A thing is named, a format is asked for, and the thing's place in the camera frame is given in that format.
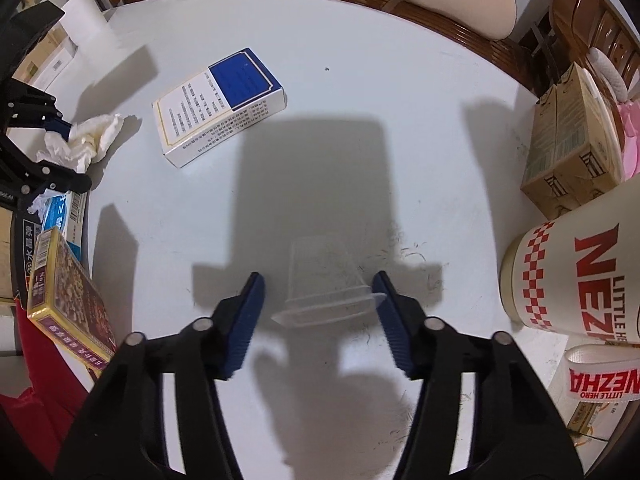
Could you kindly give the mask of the white tissue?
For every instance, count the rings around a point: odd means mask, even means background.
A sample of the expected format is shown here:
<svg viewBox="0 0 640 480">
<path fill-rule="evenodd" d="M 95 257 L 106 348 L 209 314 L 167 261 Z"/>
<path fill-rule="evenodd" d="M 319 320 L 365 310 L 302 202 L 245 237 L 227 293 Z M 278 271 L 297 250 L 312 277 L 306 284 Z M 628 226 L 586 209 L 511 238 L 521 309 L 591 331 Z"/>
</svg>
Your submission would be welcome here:
<svg viewBox="0 0 640 480">
<path fill-rule="evenodd" d="M 47 131 L 36 162 L 50 162 L 85 174 L 91 164 L 104 159 L 123 124 L 121 114 L 100 115 L 72 125 L 66 140 L 57 132 Z"/>
</svg>

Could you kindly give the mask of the clear plastic cup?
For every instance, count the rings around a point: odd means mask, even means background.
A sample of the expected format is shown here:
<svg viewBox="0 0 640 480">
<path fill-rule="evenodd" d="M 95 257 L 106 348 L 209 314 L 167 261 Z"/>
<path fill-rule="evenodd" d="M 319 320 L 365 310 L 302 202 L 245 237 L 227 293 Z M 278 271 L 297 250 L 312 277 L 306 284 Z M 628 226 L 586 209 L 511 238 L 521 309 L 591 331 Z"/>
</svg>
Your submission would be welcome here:
<svg viewBox="0 0 640 480">
<path fill-rule="evenodd" d="M 272 319 L 287 328 L 342 322 L 374 311 L 385 299 L 364 281 L 339 237 L 299 237 L 291 246 L 288 298 Z"/>
</svg>

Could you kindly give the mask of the yellow maroon medicine box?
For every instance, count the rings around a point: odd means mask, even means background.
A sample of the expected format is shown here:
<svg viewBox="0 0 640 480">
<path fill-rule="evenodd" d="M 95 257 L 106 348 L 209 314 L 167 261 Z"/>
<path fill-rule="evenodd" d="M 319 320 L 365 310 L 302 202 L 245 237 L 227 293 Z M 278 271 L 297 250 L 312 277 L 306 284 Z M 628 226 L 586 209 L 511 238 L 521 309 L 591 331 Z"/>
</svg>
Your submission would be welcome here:
<svg viewBox="0 0 640 480">
<path fill-rule="evenodd" d="M 107 367 L 116 352 L 104 302 L 55 226 L 40 233 L 35 244 L 27 316 L 96 373 Z"/>
</svg>

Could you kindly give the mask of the black carton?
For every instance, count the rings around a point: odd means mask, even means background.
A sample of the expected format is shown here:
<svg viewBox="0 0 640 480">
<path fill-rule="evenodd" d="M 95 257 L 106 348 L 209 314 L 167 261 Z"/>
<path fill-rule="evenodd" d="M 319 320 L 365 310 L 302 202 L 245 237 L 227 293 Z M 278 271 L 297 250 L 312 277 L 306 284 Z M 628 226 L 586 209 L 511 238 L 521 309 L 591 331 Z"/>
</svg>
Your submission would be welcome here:
<svg viewBox="0 0 640 480">
<path fill-rule="evenodd" d="M 27 308 L 28 284 L 32 272 L 36 241 L 42 230 L 39 217 L 15 211 L 11 222 L 10 258 L 14 299 Z"/>
</svg>

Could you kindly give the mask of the blue cartoon medicine box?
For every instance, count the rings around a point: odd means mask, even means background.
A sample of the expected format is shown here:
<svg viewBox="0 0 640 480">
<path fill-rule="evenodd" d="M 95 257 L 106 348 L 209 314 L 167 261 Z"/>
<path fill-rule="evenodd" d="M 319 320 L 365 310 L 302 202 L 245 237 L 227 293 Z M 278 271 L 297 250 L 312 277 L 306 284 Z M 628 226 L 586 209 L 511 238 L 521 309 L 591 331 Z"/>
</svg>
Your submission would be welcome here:
<svg viewBox="0 0 640 480">
<path fill-rule="evenodd" d="M 82 261 L 82 240 L 84 239 L 84 220 L 87 206 L 87 193 L 44 191 L 27 208 L 35 214 L 44 230 L 56 226 L 72 253 Z"/>
</svg>

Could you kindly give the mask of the white tissue box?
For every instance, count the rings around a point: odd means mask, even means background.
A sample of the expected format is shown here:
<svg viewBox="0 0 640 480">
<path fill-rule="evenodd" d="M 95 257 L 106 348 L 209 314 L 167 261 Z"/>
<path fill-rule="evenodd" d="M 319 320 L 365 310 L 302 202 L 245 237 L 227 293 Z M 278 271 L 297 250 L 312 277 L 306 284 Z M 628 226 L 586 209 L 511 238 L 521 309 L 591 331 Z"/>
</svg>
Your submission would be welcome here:
<svg viewBox="0 0 640 480">
<path fill-rule="evenodd" d="M 47 90 L 64 68 L 72 62 L 77 47 L 70 38 L 57 42 L 46 37 L 34 47 L 27 59 L 28 83 L 39 90 Z"/>
</svg>

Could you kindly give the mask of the white paper roll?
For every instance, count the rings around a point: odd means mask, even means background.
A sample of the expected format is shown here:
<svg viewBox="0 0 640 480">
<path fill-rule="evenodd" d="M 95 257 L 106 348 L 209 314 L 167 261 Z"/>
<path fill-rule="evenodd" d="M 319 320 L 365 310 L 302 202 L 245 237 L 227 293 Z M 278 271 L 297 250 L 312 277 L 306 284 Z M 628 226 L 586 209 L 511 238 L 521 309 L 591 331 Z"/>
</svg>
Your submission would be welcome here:
<svg viewBox="0 0 640 480">
<path fill-rule="evenodd" d="M 60 24 L 73 44 L 82 47 L 107 25 L 107 19 L 96 0 L 68 0 L 62 6 Z"/>
</svg>

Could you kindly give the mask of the white blue medicine box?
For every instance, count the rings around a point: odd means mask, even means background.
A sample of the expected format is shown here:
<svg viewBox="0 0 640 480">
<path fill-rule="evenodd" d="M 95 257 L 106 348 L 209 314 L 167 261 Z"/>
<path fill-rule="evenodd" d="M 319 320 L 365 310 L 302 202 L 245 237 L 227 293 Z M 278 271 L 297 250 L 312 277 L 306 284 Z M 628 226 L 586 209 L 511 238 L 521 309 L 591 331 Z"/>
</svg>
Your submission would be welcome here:
<svg viewBox="0 0 640 480">
<path fill-rule="evenodd" d="M 245 48 L 164 94 L 153 113 L 163 155 L 182 168 L 286 104 L 280 81 Z"/>
</svg>

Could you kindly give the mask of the large cartoon tumbler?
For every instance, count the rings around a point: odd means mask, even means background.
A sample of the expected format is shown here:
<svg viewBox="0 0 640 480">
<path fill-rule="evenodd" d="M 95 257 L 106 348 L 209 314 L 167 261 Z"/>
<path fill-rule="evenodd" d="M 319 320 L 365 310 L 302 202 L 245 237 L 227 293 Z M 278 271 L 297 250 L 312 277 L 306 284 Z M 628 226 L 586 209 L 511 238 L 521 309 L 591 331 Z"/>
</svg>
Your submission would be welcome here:
<svg viewBox="0 0 640 480">
<path fill-rule="evenodd" d="M 565 351 L 566 393 L 582 402 L 639 397 L 639 179 L 526 232 L 500 269 L 515 322 L 584 338 Z"/>
</svg>

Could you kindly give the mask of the brown drink cartons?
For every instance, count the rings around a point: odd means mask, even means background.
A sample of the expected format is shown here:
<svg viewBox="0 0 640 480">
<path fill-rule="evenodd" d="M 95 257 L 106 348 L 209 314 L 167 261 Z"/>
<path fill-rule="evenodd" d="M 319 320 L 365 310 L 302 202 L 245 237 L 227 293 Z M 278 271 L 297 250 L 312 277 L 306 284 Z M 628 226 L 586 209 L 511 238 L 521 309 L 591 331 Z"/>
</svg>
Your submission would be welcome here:
<svg viewBox="0 0 640 480">
<path fill-rule="evenodd" d="M 521 190 L 553 220 L 624 180 L 612 115 L 590 71 L 574 63 L 535 105 Z"/>
</svg>

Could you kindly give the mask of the pink plastic bag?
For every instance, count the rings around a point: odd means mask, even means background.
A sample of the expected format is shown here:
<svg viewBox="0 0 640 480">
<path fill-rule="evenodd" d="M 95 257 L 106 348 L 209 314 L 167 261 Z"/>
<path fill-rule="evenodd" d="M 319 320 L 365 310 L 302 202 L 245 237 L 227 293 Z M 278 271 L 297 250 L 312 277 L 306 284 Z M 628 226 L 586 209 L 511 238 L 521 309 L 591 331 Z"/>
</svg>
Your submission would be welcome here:
<svg viewBox="0 0 640 480">
<path fill-rule="evenodd" d="M 640 105 L 638 101 L 627 101 L 617 105 L 622 120 L 625 146 L 623 148 L 623 166 L 625 179 L 629 180 L 639 173 L 640 166 Z"/>
</svg>

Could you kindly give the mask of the grey neck pillow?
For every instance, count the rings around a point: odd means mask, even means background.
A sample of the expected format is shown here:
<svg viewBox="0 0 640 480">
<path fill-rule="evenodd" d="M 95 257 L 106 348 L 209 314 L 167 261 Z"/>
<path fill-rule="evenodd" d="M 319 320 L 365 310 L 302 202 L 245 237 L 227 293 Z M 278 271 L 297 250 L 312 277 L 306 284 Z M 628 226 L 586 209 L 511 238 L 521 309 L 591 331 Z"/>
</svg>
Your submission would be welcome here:
<svg viewBox="0 0 640 480">
<path fill-rule="evenodd" d="M 628 101 L 628 88 L 616 70 L 613 62 L 600 49 L 591 47 L 588 51 L 588 60 L 594 69 L 611 87 L 613 96 L 619 103 Z"/>
</svg>

